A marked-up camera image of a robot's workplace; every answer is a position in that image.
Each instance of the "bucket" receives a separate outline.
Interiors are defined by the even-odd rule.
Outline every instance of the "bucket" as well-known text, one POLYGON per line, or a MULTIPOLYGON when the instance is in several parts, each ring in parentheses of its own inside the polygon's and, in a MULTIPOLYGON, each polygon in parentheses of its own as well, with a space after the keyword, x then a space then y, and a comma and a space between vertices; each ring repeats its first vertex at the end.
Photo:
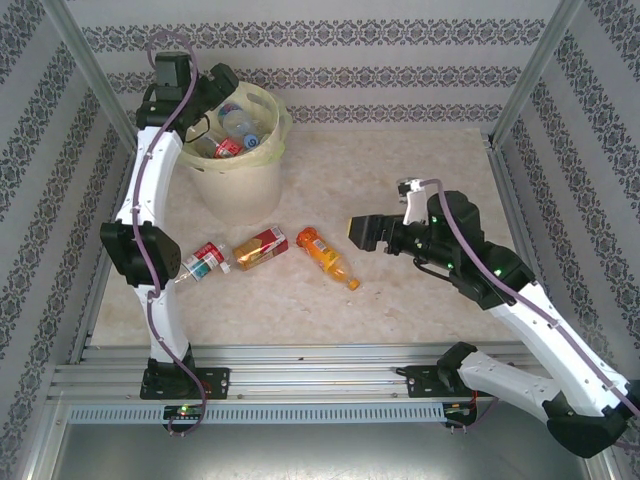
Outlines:
POLYGON ((281 158, 292 118, 284 102, 264 89, 240 82, 236 91, 220 107, 206 113, 214 136, 226 133, 218 120, 218 110, 235 103, 247 112, 260 130, 272 132, 262 143, 231 158, 201 157, 186 143, 207 129, 206 119, 189 129, 178 162, 189 168, 200 195, 211 213, 230 225, 253 225, 273 212, 282 194, 281 158))

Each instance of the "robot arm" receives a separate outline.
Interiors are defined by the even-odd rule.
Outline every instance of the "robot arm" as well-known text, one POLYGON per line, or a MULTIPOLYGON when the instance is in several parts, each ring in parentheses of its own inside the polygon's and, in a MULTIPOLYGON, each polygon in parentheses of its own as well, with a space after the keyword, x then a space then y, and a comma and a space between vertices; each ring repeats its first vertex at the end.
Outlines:
POLYGON ((184 398, 194 388, 192 379, 176 365, 171 354, 195 371, 189 341, 180 323, 173 282, 180 269, 180 247, 162 230, 169 181, 187 129, 199 122, 208 110, 220 105, 238 86, 238 79, 229 67, 216 65, 211 69, 212 80, 207 77, 196 79, 193 94, 163 131, 164 124, 186 97, 192 82, 189 60, 188 54, 178 52, 156 56, 157 81, 147 89, 142 106, 136 112, 136 124, 140 128, 138 150, 127 195, 115 222, 104 223, 100 229, 100 239, 118 273, 124 275, 134 288, 148 318, 153 318, 153 325, 151 320, 148 322, 151 354, 141 395, 146 391, 145 385, 153 383, 154 387, 148 390, 155 390, 166 398, 184 398), (153 151, 149 151, 156 137, 153 151), (140 176, 145 158, 150 160, 140 176), (137 224, 142 243, 159 280, 160 292, 154 294, 153 300, 149 293, 155 292, 156 287, 134 240, 134 209, 138 212, 137 224))
POLYGON ((462 193, 446 192, 456 225, 482 264, 524 300, 541 307, 555 322, 551 324, 482 274, 449 228, 438 195, 427 199, 427 184, 418 179, 400 181, 400 199, 407 204, 405 215, 355 217, 349 238, 367 251, 375 250, 377 242, 385 241, 387 253, 408 253, 427 273, 429 270, 422 266, 428 263, 447 270, 453 286, 501 320, 552 377, 531 375, 504 365, 471 345, 459 343, 438 362, 441 381, 451 389, 462 385, 487 392, 527 411, 545 422, 551 434, 576 455, 591 457, 612 445, 632 415, 627 404, 637 411, 640 389, 637 385, 632 387, 589 348, 553 307, 531 270, 514 252, 485 241, 478 208, 462 193), (612 386, 603 384, 602 374, 612 386), (613 388, 626 402, 621 401, 613 388))

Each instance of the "orange bottle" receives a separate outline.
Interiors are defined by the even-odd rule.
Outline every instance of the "orange bottle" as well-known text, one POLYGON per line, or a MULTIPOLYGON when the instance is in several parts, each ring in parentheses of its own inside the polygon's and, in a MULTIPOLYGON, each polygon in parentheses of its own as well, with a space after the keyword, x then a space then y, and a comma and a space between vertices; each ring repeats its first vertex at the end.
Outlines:
POLYGON ((298 234, 296 243, 313 258, 320 268, 337 282, 344 283, 349 290, 360 286, 360 281, 351 273, 351 266, 336 252, 313 227, 307 227, 298 234))

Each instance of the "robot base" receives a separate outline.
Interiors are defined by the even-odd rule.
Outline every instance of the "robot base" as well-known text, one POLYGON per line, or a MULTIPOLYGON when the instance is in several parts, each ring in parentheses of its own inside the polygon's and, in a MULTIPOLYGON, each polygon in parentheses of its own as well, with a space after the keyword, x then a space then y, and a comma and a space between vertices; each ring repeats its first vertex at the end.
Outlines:
MULTIPOLYGON (((191 353, 187 350, 182 362, 195 373, 202 382, 207 398, 210 400, 225 400, 229 391, 228 368, 197 368, 191 353)), ((175 363, 159 363, 149 359, 144 371, 140 398, 143 400, 197 400, 200 398, 198 387, 175 363)))

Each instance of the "wall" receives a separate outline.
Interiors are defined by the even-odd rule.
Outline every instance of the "wall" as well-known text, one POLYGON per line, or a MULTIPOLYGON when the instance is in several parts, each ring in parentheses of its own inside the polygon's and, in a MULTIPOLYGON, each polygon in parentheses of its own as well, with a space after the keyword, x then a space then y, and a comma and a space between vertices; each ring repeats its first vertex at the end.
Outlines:
POLYGON ((87 305, 129 154, 42 5, 0 5, 0 479, 87 305))
POLYGON ((207 69, 225 62, 280 94, 296 128, 488 132, 557 3, 184 0, 176 8, 167 0, 83 0, 69 7, 130 114, 153 78, 146 39, 164 27, 187 34, 207 69))
MULTIPOLYGON (((584 2, 502 145, 554 303, 599 354, 635 379, 639 6, 584 2)), ((627 437, 640 443, 637 423, 627 437)), ((640 478, 640 455, 622 457, 640 478)))

